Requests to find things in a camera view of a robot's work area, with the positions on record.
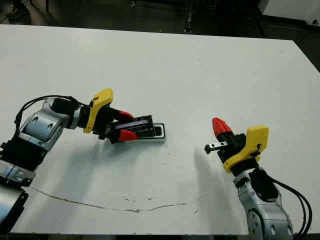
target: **black cable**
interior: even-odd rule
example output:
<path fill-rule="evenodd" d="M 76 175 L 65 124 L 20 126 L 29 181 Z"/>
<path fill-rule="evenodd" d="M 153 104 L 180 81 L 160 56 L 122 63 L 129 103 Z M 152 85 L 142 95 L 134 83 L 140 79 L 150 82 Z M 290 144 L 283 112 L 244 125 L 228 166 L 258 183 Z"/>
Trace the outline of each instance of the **black cable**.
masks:
<path fill-rule="evenodd" d="M 301 197 L 299 195 L 296 195 L 296 197 L 299 199 L 300 203 L 301 203 L 301 207 L 302 207 L 302 212 L 303 212 L 303 221 L 302 221 L 302 226 L 300 228 L 300 231 L 297 233 L 297 235 L 295 236 L 294 239 L 300 239 L 300 236 L 305 228 L 306 225 L 306 208 L 304 205 L 304 202 L 302 201 Z"/>
<path fill-rule="evenodd" d="M 292 192 L 293 194 L 295 194 L 296 196 L 299 196 L 299 200 L 303 199 L 303 201 L 305 202 L 307 208 L 308 208 L 308 221 L 306 223 L 306 227 L 304 229 L 304 231 L 302 232 L 302 234 L 299 236 L 299 239 L 303 239 L 306 235 L 307 235 L 307 232 L 309 231 L 310 229 L 310 226 L 311 226 L 311 222 L 312 222 L 312 209 L 311 209 L 311 205 L 310 203 L 308 202 L 308 200 L 305 198 L 305 196 L 303 196 L 300 192 L 298 192 L 297 190 L 295 190 L 294 188 L 278 181 L 278 180 L 275 180 L 274 178 L 272 178 L 271 176 L 268 175 L 268 177 L 271 179 L 271 181 L 275 184 L 278 184 L 279 186 L 283 187 L 284 189 L 287 189 L 288 191 Z M 304 204 L 303 202 L 301 201 L 301 206 L 302 207 L 302 210 L 304 209 Z"/>

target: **scuff mark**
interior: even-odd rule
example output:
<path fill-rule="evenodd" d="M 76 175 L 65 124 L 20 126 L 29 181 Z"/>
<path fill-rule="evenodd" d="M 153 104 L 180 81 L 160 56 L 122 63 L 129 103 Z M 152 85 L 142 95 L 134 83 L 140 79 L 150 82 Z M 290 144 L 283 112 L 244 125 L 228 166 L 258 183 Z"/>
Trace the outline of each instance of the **scuff mark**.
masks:
<path fill-rule="evenodd" d="M 162 206 L 157 206 L 151 209 L 148 209 L 147 211 L 153 211 L 156 209 L 161 209 L 161 208 L 167 208 L 167 207 L 173 207 L 173 206 L 179 206 L 179 205 L 187 205 L 187 203 L 183 202 L 183 203 L 176 203 L 176 204 L 168 204 L 168 205 L 162 205 Z"/>
<path fill-rule="evenodd" d="M 50 195 L 44 191 L 41 191 L 41 190 L 38 190 L 36 188 L 34 188 L 33 186 L 31 187 L 33 190 L 39 192 L 39 193 L 42 193 L 50 198 L 53 198 L 53 199 L 57 199 L 57 200 L 61 200 L 61 201 L 65 201 L 67 203 L 73 203 L 73 204 L 81 204 L 81 205 L 85 205 L 85 206 L 88 206 L 88 207 L 94 207 L 94 208 L 98 208 L 98 209 L 105 209 L 104 206 L 98 206 L 98 205 L 92 205 L 92 204 L 88 204 L 88 203 L 83 203 L 83 202 L 79 202 L 79 201 L 72 201 L 72 200 L 68 200 L 66 198 L 62 198 L 62 197 L 58 197 L 58 196 L 53 196 L 53 195 Z"/>
<path fill-rule="evenodd" d="M 126 209 L 125 211 L 126 212 L 133 212 L 133 213 L 140 213 L 143 210 L 142 209 L 136 209 L 136 210 L 134 210 L 134 209 Z"/>
<path fill-rule="evenodd" d="M 34 188 L 33 186 L 31 186 L 31 188 L 35 191 L 37 191 L 38 193 L 41 193 L 43 195 L 46 195 L 47 197 L 56 199 L 56 200 L 61 200 L 67 203 L 72 203 L 72 204 L 80 204 L 80 205 L 84 205 L 87 207 L 93 207 L 93 208 L 98 208 L 98 209 L 104 209 L 104 210 L 109 210 L 109 211 L 120 211 L 120 212 L 132 212 L 132 213 L 141 213 L 141 212 L 151 212 L 157 209 L 162 209 L 162 208 L 169 208 L 169 207 L 174 207 L 174 206 L 183 206 L 183 205 L 188 205 L 188 204 L 193 204 L 196 201 L 198 201 L 200 197 L 198 197 L 196 200 L 190 201 L 190 202 L 180 202 L 180 203 L 175 203 L 175 204 L 166 204 L 166 205 L 161 205 L 161 206 L 156 206 L 153 208 L 148 208 L 148 209 L 121 209 L 121 208 L 109 208 L 106 206 L 99 206 L 99 205 L 93 205 L 93 204 L 89 204 L 89 203 L 84 203 L 84 202 L 80 202 L 80 201 L 73 201 L 73 200 L 68 200 L 66 198 L 62 198 L 62 197 L 58 197 L 58 196 L 53 196 L 51 194 L 48 194 L 44 191 L 38 190 L 36 188 Z"/>

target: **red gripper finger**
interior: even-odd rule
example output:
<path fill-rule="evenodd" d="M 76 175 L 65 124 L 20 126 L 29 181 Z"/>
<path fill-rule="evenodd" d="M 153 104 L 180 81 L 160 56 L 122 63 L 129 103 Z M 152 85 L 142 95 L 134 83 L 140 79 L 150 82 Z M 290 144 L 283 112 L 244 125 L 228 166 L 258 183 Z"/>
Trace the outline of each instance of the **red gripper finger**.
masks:
<path fill-rule="evenodd" d="M 117 140 L 120 142 L 123 142 L 123 141 L 136 140 L 138 138 L 139 136 L 132 131 L 120 130 L 120 136 L 118 137 Z"/>
<path fill-rule="evenodd" d="M 212 119 L 212 127 L 216 138 L 222 133 L 232 132 L 231 128 L 226 124 L 226 122 L 218 117 L 214 117 Z"/>

